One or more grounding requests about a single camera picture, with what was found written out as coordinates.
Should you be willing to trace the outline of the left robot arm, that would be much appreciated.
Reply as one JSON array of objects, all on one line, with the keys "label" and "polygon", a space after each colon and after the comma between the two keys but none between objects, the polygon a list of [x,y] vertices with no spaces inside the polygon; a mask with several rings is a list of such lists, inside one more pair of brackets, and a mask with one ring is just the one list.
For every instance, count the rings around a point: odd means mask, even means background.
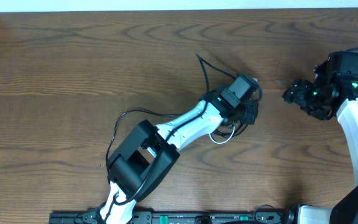
[{"label": "left robot arm", "polygon": [[136,203],[158,187],[180,151],[193,141],[215,134],[231,139],[254,124],[259,101],[252,98],[253,92],[214,90],[189,112],[174,115],[173,121],[140,122],[113,153],[106,154],[110,193],[99,209],[99,223],[128,223]]}]

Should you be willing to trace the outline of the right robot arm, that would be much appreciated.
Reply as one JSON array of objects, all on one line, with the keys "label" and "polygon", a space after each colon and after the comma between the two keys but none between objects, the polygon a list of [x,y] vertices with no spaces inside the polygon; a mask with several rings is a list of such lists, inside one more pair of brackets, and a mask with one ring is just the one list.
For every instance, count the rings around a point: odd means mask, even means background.
[{"label": "right robot arm", "polygon": [[358,223],[358,63],[327,60],[314,72],[313,82],[295,80],[283,99],[316,119],[337,118],[351,156],[354,188],[333,208],[299,206],[294,222]]}]

